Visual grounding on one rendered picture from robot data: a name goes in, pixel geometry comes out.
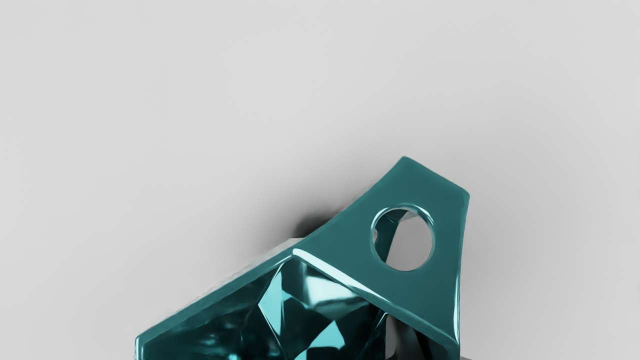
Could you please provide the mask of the teal faceted mug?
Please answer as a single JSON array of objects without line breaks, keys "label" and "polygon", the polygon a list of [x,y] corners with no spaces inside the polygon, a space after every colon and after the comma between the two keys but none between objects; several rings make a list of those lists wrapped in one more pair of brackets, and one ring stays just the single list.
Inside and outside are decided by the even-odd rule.
[{"label": "teal faceted mug", "polygon": [[135,360],[463,360],[470,194],[402,157],[303,238],[135,339]]}]

